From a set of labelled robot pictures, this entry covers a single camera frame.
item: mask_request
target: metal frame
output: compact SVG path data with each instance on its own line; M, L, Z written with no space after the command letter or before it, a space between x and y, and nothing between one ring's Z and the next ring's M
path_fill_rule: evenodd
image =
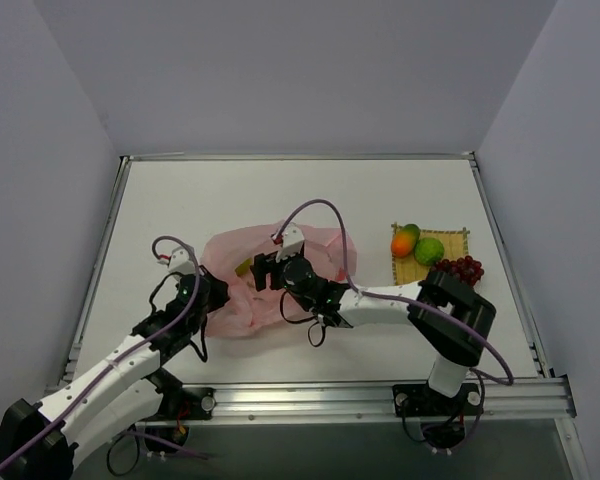
M205 385L215 389L213 421L190 424L294 425L396 422L391 387L397 382ZM186 388L199 388L187 385ZM484 420L570 419L573 399L565 379L527 379L514 386L487 383ZM418 422L417 418L407 419ZM153 427L175 421L151 421Z
M473 152L463 153L332 153L332 154L234 154L234 153L160 153L132 155L133 162L173 162L173 161L249 161L249 160L474 160Z
M183 152L129 156L122 159L116 179L111 209L98 251L94 271L76 325L74 344L69 354L62 380L73 378L81 341L88 322L91 306L97 291L102 267L106 258L115 221L120 209L124 189L133 162L147 161L249 161L249 160L463 160L469 161L476 181L496 246L505 268L516 308L522 320L530 348L535 352L538 379L521 379L512 387L487 383L484 420L554 419L565 456L575 480L588 480L588 469L582 447L578 441L573 416L575 407L567 379L550 378L547 360L537 325L525 301L523 290L509 260L504 240L489 205L480 170L473 152L460 154L187 154ZM360 382L325 384L243 384L204 385L216 390L216 407L213 421L205 425L246 424L320 424L320 423L377 423L395 422L392 385L396 382ZM199 388L187 385L186 388ZM175 422L145 422L151 426L173 426Z

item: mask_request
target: screw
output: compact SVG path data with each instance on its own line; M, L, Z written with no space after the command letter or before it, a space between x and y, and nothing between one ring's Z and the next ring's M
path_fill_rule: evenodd
M200 401L200 408L202 408L202 410L204 410L205 412L210 412L215 406L216 400L211 396L207 395Z
M401 407L402 404L406 403L408 399L409 399L409 397L407 396L406 393L399 393L398 395L396 395L396 398L394 400L396 402L396 405Z
M480 405L480 395L478 394L478 392L469 392L467 401L469 402L469 405L477 407L478 405Z

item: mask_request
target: green fruit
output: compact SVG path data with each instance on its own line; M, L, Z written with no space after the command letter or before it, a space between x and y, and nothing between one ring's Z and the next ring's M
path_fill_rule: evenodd
M420 227L418 227L415 223L410 223L409 225L405 225L398 232L408 233L413 238L413 243L417 243L420 239Z
M420 265L430 267L444 257L444 245L437 238L421 238L416 243L413 255L416 258L416 262Z
M249 267L253 265L253 260L251 258L247 258L244 262L236 267L236 275L239 277L246 275L249 273Z

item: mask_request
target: black cable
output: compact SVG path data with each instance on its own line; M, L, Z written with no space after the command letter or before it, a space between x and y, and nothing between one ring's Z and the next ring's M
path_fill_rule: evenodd
M302 320L289 320L284 315L284 298L289 292L285 290L280 295L280 316L284 319L285 322L290 323L291 325L302 325L303 323L311 322L316 319L316 316L313 315L311 317L303 318Z
M409 437L409 440L411 440L414 443L426 443L427 439L422 439L422 440L418 440L417 438L413 438L411 436L411 434L409 433L409 429L407 428L407 415L406 415L406 409L405 406L407 404L407 399L405 398L402 401L402 404L400 404L400 410L402 410L402 429L404 430L404 433L407 434L407 437Z
M202 351L200 351L200 349L193 342L193 340L189 340L189 345L191 345L193 347L193 349L196 351L196 354L198 355L198 358L200 358L200 361L202 363L207 363L207 361L209 360L209 352L207 352L207 341L206 341L206 337L205 337L206 330L207 330L207 319L205 318L204 321L202 322L202 325L200 326L200 345L202 346Z
M317 320L316 320L316 323L311 325L309 327L309 330L307 330L307 338L309 338L309 343L314 348L318 348L318 347L322 346L322 344L324 343L324 340L327 338L327 327L325 327L324 325L320 325L320 328L322 329L322 338L320 339L320 341L318 343L313 343L313 340L311 340L311 330L316 325L320 325L320 322L318 322Z
M156 286L156 288L153 289L153 292L151 292L151 295L149 295L149 305L151 305L151 314L152 315L158 311L158 307L156 307L156 304L153 303L153 300L156 298L156 295L158 295L158 292L160 291L160 289L162 289L162 287L164 286L164 282L166 282L167 279L169 279L175 275L178 275L180 278L183 277L183 275L180 272L169 273L167 276L165 276L160 281L160 283Z
M449 425L451 425L451 423L453 423L453 421L458 418L458 416L462 413L462 409L464 408L464 403L458 403L458 406L456 407L456 410L451 414L451 416L445 420L444 422L442 422L439 425L432 425L429 428L427 428L426 430L421 430L422 436L424 437L421 440L418 440L416 438L413 438L411 436L411 434L409 433L409 430L407 429L407 419L406 419L406 413L405 413L405 403L407 402L407 400L405 399L402 402L402 405L400 406L400 409L402 410L402 429L404 430L404 433L407 434L407 437L409 437L409 440L411 440L414 443L427 443L430 442L431 437L441 433L445 428L447 428Z
M133 430L136 431L136 426L135 425L131 425L128 430ZM130 474L134 468L136 468L136 466L138 465L138 462L140 461L140 438L138 437L133 437L135 444L136 444L136 458L133 461L133 465L131 465L131 467L124 471L124 472L116 472L113 467L111 466L111 452L113 451L113 449L115 448L115 446L120 443L120 441L125 438L126 435L121 434L115 442L113 442L113 444L109 447L109 450L107 450L107 470L109 471L109 473L111 475L113 475L114 477L124 477L125 475Z

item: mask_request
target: red grape bunch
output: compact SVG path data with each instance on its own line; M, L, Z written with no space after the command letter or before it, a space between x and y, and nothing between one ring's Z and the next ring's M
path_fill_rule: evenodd
M460 257L457 260L447 260L445 258L431 267L431 271L446 272L460 280L462 283L466 283L472 287L478 283L484 275L482 262L474 260L471 255Z

